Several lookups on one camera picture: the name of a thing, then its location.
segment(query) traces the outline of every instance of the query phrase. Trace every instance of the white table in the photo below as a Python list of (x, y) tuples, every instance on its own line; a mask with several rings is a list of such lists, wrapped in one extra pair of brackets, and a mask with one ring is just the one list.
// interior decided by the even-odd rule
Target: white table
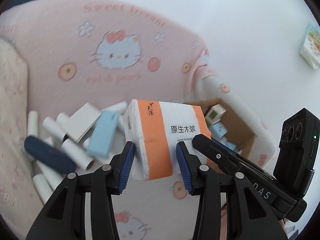
[[(122, 0), (158, 12), (200, 34), (210, 66), (264, 120), (277, 140), (282, 123), (303, 107), (320, 117), (320, 71), (299, 55), (308, 24), (303, 0)], [(267, 167), (273, 171), (275, 162)], [(320, 200), (320, 156), (296, 223), (301, 231)]]

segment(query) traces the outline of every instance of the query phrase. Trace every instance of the camera lens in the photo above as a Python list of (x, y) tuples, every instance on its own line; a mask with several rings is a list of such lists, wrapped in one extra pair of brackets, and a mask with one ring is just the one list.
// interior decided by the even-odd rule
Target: camera lens
[(297, 125), (297, 129), (296, 129), (296, 139), (298, 140), (300, 138), (302, 134), (302, 123), (299, 123)]
[(293, 137), (293, 132), (294, 132), (294, 127), (292, 125), (292, 126), (290, 126), (290, 128), (288, 130), (287, 142), (291, 142), (292, 137)]
[(282, 142), (284, 141), (286, 135), (287, 135), (287, 130), (284, 129), (284, 130), (282, 131), (282, 135), (281, 135), (281, 141), (282, 141)]

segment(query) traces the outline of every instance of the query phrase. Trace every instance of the orange and white tissue package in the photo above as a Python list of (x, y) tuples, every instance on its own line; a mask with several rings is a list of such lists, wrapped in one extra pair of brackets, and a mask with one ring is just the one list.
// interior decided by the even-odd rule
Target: orange and white tissue package
[(125, 137), (135, 143), (132, 176), (138, 180), (179, 174), (176, 145), (184, 141), (202, 164), (207, 158), (192, 147), (197, 134), (210, 138), (201, 108), (177, 103), (133, 99), (123, 117)]

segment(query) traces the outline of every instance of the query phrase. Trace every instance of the orange stripe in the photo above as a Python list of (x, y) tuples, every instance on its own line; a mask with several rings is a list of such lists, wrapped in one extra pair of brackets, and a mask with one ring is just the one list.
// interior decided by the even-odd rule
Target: orange stripe
[(149, 180), (171, 176), (172, 164), (158, 101), (138, 100), (142, 132), (149, 165)]
[[(209, 131), (207, 124), (205, 123), (204, 115), (202, 113), (201, 107), (200, 106), (192, 106), (192, 107), (196, 113), (196, 118), (198, 120), (199, 127), (200, 127), (200, 133), (202, 133), (203, 135), (205, 135), (211, 139), (211, 132)], [(211, 162), (212, 162), (212, 160), (207, 158), (207, 164), (211, 163)]]

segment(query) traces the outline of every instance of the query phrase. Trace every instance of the white paper roll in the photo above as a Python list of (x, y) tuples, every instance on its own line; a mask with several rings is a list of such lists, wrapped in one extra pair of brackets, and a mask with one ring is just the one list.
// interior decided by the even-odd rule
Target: white paper roll
[(35, 184), (40, 198), (42, 199), (42, 202), (45, 204), (53, 193), (52, 189), (50, 188), (42, 173), (34, 176), (32, 180), (33, 184)]
[(64, 124), (66, 121), (68, 121), (69, 118), (70, 118), (69, 115), (67, 115), (67, 114), (64, 113), (64, 112), (61, 112), (61, 113), (57, 116), (56, 122), (57, 122), (59, 125), (62, 125), (62, 124)]
[(124, 134), (123, 115), (119, 115), (119, 117), (118, 117), (117, 129)]
[(115, 105), (109, 106), (105, 108), (104, 110), (118, 112), (119, 114), (124, 114), (125, 111), (128, 108), (128, 103), (126, 101), (122, 101), (120, 103), (117, 103)]
[(38, 137), (38, 112), (30, 111), (28, 114), (28, 136), (33, 135)]
[(60, 125), (58, 125), (54, 119), (47, 117), (43, 121), (43, 127), (46, 129), (53, 137), (57, 138), (61, 142), (65, 139), (66, 132), (62, 130)]
[(52, 136), (48, 137), (47, 139), (44, 139), (45, 143), (49, 144), (50, 146), (54, 146), (54, 141)]
[(88, 138), (83, 142), (82, 147), (86, 150), (89, 146), (89, 143), (90, 143), (90, 138)]
[(36, 163), (37, 163), (38, 167), (40, 168), (40, 170), (42, 171), (43, 175), (45, 176), (46, 180), (50, 184), (51, 188), (53, 190), (55, 190), (57, 188), (57, 186), (63, 180), (63, 177), (58, 172), (56, 172), (54, 169), (48, 167), (47, 165), (45, 165), (41, 161), (38, 160), (38, 161), (36, 161)]
[(71, 139), (67, 139), (61, 149), (73, 160), (80, 168), (88, 170), (93, 165), (93, 158), (89, 157), (85, 151)]

